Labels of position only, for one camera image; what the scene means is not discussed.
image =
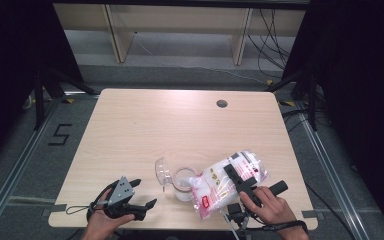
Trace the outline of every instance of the round hole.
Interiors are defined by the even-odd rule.
[[[227,102],[225,100],[218,100],[217,106],[219,106],[221,108],[225,108],[225,107],[227,107]]]

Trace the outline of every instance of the human hand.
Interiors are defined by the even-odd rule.
[[[105,200],[111,189],[108,189],[100,201]],[[85,233],[82,237],[83,240],[104,240],[109,238],[114,231],[121,225],[126,224],[135,219],[135,215],[124,215],[120,218],[109,218],[101,208],[95,209],[89,218]]]
[[[239,196],[243,204],[266,224],[278,224],[296,221],[295,214],[292,212],[285,199],[276,197],[268,187],[257,187],[254,190],[262,207],[255,205],[251,198],[244,192],[240,192]],[[283,239],[309,239],[307,233],[301,226],[285,228],[277,231]]]

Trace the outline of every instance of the wooden table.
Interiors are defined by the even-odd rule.
[[[221,108],[217,101],[224,100]],[[195,90],[106,89],[95,106],[56,204],[88,205],[108,184],[126,176],[142,179],[129,203],[157,198],[144,221],[125,228],[228,230],[220,213],[201,220],[193,203],[176,199],[173,187],[163,192],[155,161],[165,157],[173,172],[182,166],[198,171],[249,149],[270,174],[263,185],[284,180],[288,200],[309,229],[316,218],[302,216],[311,205],[278,104],[272,93]],[[84,227],[86,211],[53,212],[53,227]]]

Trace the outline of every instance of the wrist strap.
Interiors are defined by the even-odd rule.
[[[304,231],[306,233],[308,233],[307,224],[305,224],[305,222],[301,221],[301,220],[286,222],[286,223],[265,225],[262,228],[264,231],[279,231],[279,230],[282,230],[285,228],[296,227],[296,226],[301,226],[302,229],[304,229]]]

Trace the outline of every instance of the white plastic bag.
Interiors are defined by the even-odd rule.
[[[224,170],[229,164],[232,164],[243,181],[254,177],[258,184],[268,176],[261,160],[255,154],[241,151],[210,166],[200,175],[190,178],[195,209],[201,219],[227,206],[238,196],[234,183]]]

